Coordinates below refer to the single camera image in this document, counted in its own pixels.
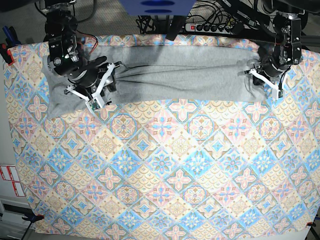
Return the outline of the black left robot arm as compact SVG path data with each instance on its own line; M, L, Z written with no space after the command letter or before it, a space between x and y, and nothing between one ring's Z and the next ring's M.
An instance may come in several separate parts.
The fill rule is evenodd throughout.
M244 74L249 78L246 84L250 102L260 102L267 98L264 85L270 88L269 97L274 100L282 98L284 85L292 66L299 65L302 60L301 18L304 11L287 3L276 3L272 0L262 0L262 9L268 13L275 13L272 20L273 31L269 30L269 23L265 23L258 11L258 1L253 2L255 21L261 30L274 40L271 54L265 53L259 60L252 59Z

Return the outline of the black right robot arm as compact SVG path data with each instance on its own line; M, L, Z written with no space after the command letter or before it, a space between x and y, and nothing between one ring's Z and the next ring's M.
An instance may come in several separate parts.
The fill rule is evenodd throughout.
M74 0L41 0L35 8L46 18L45 40L48 42L47 67L68 81L63 90L84 100L91 113L112 103L105 100L105 90L116 91L115 69L122 62L108 62L106 56L88 60L77 39L80 21L69 7Z

